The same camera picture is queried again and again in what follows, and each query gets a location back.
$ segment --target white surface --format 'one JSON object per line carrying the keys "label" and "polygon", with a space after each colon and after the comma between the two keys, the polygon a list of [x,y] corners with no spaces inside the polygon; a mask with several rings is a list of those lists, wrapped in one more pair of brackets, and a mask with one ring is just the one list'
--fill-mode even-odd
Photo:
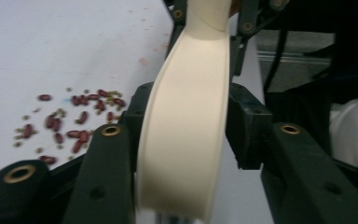
{"label": "white surface", "polygon": [[231,2],[218,2],[214,12],[226,21],[223,31],[205,21],[210,12],[197,3],[204,2],[188,2],[186,27],[149,97],[137,199],[140,207],[209,223],[227,118]]}
{"label": "white surface", "polygon": [[[155,80],[171,28],[158,0],[0,0],[0,169],[36,159],[37,147],[59,157],[57,165],[67,162],[74,140],[65,140],[58,150],[52,133],[43,128],[45,117],[61,107],[68,111],[62,133],[79,129],[73,120],[82,110],[93,109],[73,107],[67,99],[85,89],[121,91],[129,101],[139,85]],[[245,58],[243,74],[234,81],[261,99],[254,40]],[[53,101],[38,102],[40,93],[52,94]],[[41,111],[32,113],[37,107]],[[31,118],[22,120],[23,115]],[[14,129],[28,121],[39,133],[14,148]],[[80,127],[96,129],[104,123],[105,114],[91,113]],[[221,160],[212,223],[271,223],[259,172],[237,170],[227,145]],[[138,223],[154,221],[153,213],[138,212]]]}
{"label": "white surface", "polygon": [[330,134],[333,157],[358,167],[358,99],[332,106]]}

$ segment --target white tape roll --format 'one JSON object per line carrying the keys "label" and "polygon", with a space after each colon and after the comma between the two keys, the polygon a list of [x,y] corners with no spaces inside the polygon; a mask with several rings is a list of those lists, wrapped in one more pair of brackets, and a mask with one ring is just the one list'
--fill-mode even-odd
{"label": "white tape roll", "polygon": [[[200,3],[217,7],[199,10]],[[226,124],[229,5],[188,1],[186,28],[158,74],[145,112],[137,166],[141,208],[208,222]]]}

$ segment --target white table surface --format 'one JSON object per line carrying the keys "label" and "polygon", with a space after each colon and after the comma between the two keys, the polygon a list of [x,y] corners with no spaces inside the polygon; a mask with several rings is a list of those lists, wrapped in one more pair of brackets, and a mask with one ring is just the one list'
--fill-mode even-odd
{"label": "white table surface", "polygon": [[[231,27],[235,27],[232,18]],[[92,104],[74,107],[69,98],[83,90],[120,91],[129,101],[136,88],[154,81],[165,58],[172,21],[159,0],[0,0],[0,169],[37,159],[38,147],[58,162],[67,162],[75,140],[57,149],[45,117],[67,111],[61,133],[92,130],[105,123]],[[262,100],[255,40],[246,51],[242,75],[234,82]],[[51,94],[40,102],[36,96]],[[90,113],[84,125],[74,124],[81,111]],[[113,107],[108,111],[117,112]],[[13,147],[17,128],[32,123],[38,134]],[[82,155],[82,149],[75,156]],[[139,211],[137,223],[154,223],[154,213]],[[213,223],[272,223],[259,171],[237,169],[225,142],[217,186]]]}

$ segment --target red bean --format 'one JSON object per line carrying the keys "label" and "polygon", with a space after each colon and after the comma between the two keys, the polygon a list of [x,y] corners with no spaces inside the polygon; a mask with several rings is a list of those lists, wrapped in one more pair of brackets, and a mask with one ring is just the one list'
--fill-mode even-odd
{"label": "red bean", "polygon": [[77,96],[72,96],[72,104],[73,105],[80,105],[80,100]]}
{"label": "red bean", "polygon": [[63,143],[63,137],[60,133],[55,133],[54,138],[56,140],[56,143],[61,144]]}
{"label": "red bean", "polygon": [[23,132],[23,137],[24,138],[29,138],[32,134],[32,130],[33,130],[33,126],[31,124],[27,124],[24,127],[24,132]]}
{"label": "red bean", "polygon": [[50,156],[40,156],[39,160],[47,163],[48,165],[52,165],[57,161],[55,157],[50,157]]}
{"label": "red bean", "polygon": [[37,97],[40,101],[50,101],[51,96],[47,94],[42,94]]}
{"label": "red bean", "polygon": [[107,96],[107,92],[103,91],[103,90],[98,90],[98,94],[100,94],[100,96],[103,96],[103,97]]}
{"label": "red bean", "polygon": [[47,129],[50,129],[53,127],[53,120],[54,120],[54,115],[48,115],[48,117],[46,118],[46,122],[45,122],[45,126]]}
{"label": "red bean", "polygon": [[52,129],[54,132],[59,131],[61,128],[61,119],[54,119]]}
{"label": "red bean", "polygon": [[87,99],[89,100],[99,100],[100,99],[100,95],[97,94],[90,94]]}
{"label": "red bean", "polygon": [[79,138],[80,137],[80,131],[69,131],[66,133],[66,136],[70,138]]}
{"label": "red bean", "polygon": [[124,103],[124,101],[121,100],[121,99],[119,99],[119,98],[115,98],[115,99],[113,100],[113,102],[115,102],[115,104],[117,104],[117,105],[119,105],[119,106],[124,106],[124,105],[126,105],[126,104]]}
{"label": "red bean", "polygon": [[80,96],[80,103],[82,105],[88,105],[89,104],[89,101],[87,100],[86,96],[85,95],[81,95]]}
{"label": "red bean", "polygon": [[87,111],[83,111],[80,114],[80,118],[76,120],[76,123],[83,124],[84,122],[86,122],[88,117],[89,117],[89,114],[87,113]]}
{"label": "red bean", "polygon": [[86,130],[80,132],[80,141],[87,143],[89,141],[89,133]]}
{"label": "red bean", "polygon": [[100,109],[101,111],[104,111],[104,110],[105,110],[105,106],[104,106],[102,100],[99,100],[99,101],[98,101],[97,108]]}
{"label": "red bean", "polygon": [[107,115],[106,115],[107,121],[112,121],[113,118],[114,118],[114,116],[113,116],[113,112],[112,112],[112,111],[110,111],[109,113],[107,113]]}
{"label": "red bean", "polygon": [[72,148],[72,152],[77,153],[80,150],[81,145],[83,145],[83,142],[81,140],[77,140],[74,144],[74,147]]}

